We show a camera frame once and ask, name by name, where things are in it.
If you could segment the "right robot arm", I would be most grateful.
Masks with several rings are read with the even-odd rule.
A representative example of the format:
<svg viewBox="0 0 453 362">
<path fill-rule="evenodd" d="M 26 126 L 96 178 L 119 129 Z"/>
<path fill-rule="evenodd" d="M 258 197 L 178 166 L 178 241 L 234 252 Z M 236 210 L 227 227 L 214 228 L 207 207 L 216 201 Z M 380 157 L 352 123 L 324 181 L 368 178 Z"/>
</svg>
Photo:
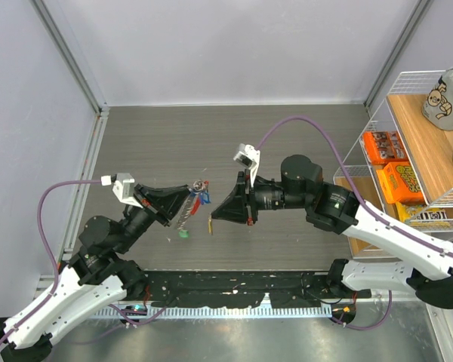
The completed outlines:
<svg viewBox="0 0 453 362">
<path fill-rule="evenodd" d="M 210 221 L 254 225 L 264 210 L 302 209 L 315 228 L 362 239 L 396 257 L 394 262 L 332 262 L 326 287 L 341 298 L 361 290 L 415 295 L 438 308 L 453 309 L 453 242 L 431 237 L 401 223 L 343 186 L 327 183 L 322 168 L 305 155 L 280 165 L 281 179 L 240 172 Z"/>
</svg>

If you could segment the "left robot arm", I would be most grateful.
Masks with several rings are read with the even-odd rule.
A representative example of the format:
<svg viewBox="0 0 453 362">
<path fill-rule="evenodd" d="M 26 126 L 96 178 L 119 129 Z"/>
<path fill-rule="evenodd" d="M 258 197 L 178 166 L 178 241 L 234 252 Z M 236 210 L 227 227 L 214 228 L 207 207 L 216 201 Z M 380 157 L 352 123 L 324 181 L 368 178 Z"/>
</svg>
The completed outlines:
<svg viewBox="0 0 453 362">
<path fill-rule="evenodd" d="M 169 226 L 190 194 L 187 185 L 151 188 L 126 173 L 104 176 L 125 205 L 115 221 L 93 216 L 79 235 L 79 252 L 54 271 L 52 284 L 12 317 L 0 318 L 0 356 L 4 361 L 44 361 L 53 347 L 96 311 L 146 295 L 148 280 L 132 260 L 123 260 L 154 223 Z"/>
</svg>

